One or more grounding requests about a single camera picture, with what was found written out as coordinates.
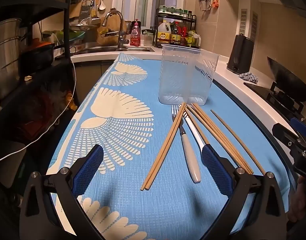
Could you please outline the person right hand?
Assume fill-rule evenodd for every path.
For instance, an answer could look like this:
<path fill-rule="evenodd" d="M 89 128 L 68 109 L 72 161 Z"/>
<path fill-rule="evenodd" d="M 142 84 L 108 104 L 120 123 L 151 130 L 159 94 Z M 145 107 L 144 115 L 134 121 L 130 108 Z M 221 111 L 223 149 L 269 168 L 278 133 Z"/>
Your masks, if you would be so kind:
<path fill-rule="evenodd" d="M 302 220 L 306 214 L 306 178 L 299 176 L 297 181 L 297 189 L 292 196 L 289 211 L 287 213 L 288 219 L 295 223 Z"/>

